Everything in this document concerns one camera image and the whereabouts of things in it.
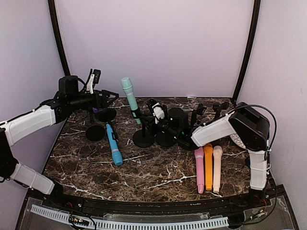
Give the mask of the black stand with blue microphone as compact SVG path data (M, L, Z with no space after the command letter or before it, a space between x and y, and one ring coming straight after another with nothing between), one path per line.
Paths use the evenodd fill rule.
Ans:
M113 126L112 120L115 119L115 117L117 116L117 112L114 108L105 108L105 109L99 109L97 114L96 114L96 118L103 123L108 123L114 133L114 140L118 141L118 134L115 131L115 128Z

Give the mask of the black stand with green microphone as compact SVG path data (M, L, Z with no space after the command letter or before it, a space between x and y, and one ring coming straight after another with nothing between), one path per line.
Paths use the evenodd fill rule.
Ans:
M134 145L140 148L147 148L153 145L154 136L146 129L145 123L141 121L141 124L142 124L142 128L134 133L132 139L133 139Z

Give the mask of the black stand with pink microphone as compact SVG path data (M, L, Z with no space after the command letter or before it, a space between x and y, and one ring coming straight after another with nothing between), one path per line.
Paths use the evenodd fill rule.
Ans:
M155 135L155 141L158 145L162 147L171 147L176 144L176 141L174 137L176 136L175 132L173 131L164 131L164 132L158 132Z

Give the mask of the mint green toy microphone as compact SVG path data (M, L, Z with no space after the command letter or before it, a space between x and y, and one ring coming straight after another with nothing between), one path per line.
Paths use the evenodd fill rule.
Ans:
M133 85L129 77L124 77L121 79L122 89L127 97L128 103L130 105L131 114L138 125L141 124L140 116L141 112L137 105L136 98L133 94Z

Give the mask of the black stand with purple microphone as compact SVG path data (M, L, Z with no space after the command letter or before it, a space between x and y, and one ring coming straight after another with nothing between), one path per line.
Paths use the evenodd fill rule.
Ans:
M90 113L90 126L85 131L85 136L88 140L97 142L102 140L106 135L105 128L95 122L94 114Z

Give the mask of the black stand with orange microphone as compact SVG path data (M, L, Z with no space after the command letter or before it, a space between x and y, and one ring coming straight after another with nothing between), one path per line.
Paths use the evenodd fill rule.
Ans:
M184 150L196 150L199 148L193 142L191 136L193 131L200 126L201 121L198 119L198 116L202 116L206 109L207 107L205 107L202 103L198 104L198 107L192 110L190 122L187 121L187 123L184 124L181 135L177 139L178 145Z

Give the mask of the blue toy microphone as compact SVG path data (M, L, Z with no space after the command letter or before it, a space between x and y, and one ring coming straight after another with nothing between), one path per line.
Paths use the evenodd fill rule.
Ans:
M112 126L109 123L106 124L106 131L111 148L112 159L116 166L120 166L123 164L123 158L117 145L117 138L115 136Z

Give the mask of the pink toy microphone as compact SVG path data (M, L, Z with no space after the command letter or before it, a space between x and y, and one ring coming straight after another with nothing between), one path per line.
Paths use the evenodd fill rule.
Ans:
M194 151L194 156L196 160L196 177L197 177L197 189L199 194L204 192L204 150L200 147Z

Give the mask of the orange toy microphone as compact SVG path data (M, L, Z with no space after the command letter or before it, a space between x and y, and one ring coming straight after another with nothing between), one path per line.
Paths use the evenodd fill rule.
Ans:
M211 191L213 187L213 146L208 143L204 146L205 157L205 188Z

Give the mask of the black stand for beige microphone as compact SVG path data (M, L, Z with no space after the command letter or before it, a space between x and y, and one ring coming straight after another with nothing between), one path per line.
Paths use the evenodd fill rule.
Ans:
M229 102L224 102L222 104L214 104L213 110L215 112L214 119L217 119L221 116L221 112L226 110L229 107Z

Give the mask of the beige toy microphone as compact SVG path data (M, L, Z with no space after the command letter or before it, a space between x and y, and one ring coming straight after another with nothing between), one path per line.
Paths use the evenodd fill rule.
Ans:
M214 167L213 167L213 192L219 193L220 184L221 184L221 160L222 160L222 147L215 146L213 148L213 158L214 158Z

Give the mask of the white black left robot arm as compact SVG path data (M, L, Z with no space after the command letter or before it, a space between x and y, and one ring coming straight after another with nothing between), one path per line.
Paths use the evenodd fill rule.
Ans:
M48 199L57 209L63 209L68 199L54 190L56 183L14 158L11 147L18 141L43 128L66 120L74 111L108 108L119 94L107 90L96 90L99 73L95 70L88 77L83 88L78 76L59 79L59 90L55 97L43 101L39 107L0 124L0 177L3 181L15 180L28 188L49 195Z

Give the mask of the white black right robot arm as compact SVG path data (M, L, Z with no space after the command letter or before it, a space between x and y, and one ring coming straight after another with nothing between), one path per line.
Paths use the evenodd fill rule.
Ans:
M147 102L148 114L140 114L142 138L153 138L160 146L178 144L186 150L200 147L230 136L234 143L249 153L250 188L245 204L255 208L263 201L263 190L269 170L269 154L274 139L270 137L270 122L258 112L258 105L239 103L234 109L221 115L228 103L215 104L215 117L206 123L197 123L197 116L203 115L206 107L199 104L191 116L181 108L168 109L154 99Z

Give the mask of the black left corner post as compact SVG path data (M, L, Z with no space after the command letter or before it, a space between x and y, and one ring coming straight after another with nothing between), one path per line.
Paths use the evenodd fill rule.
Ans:
M68 76L71 73L70 73L68 62L67 62L62 37L61 37L57 10L56 10L56 2L55 0L48 0L47 2L48 2L49 14L50 14L50 19L51 19L51 24L52 24L53 34L54 34L54 38L55 38L55 42L57 46L58 55L60 58L63 72L65 76Z

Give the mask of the black aluminium rail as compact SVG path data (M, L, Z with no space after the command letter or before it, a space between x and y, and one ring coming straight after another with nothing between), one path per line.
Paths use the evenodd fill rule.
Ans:
M241 214L247 207L239 207L234 203L239 202L241 199L246 199L248 194L198 201L162 203L107 201L73 195L62 195L59 201L55 201L36 191L28 192L27 196L38 199L45 206L63 208L71 210L75 214L84 213L96 217L101 217L107 213L149 216L209 213L213 216L215 214Z

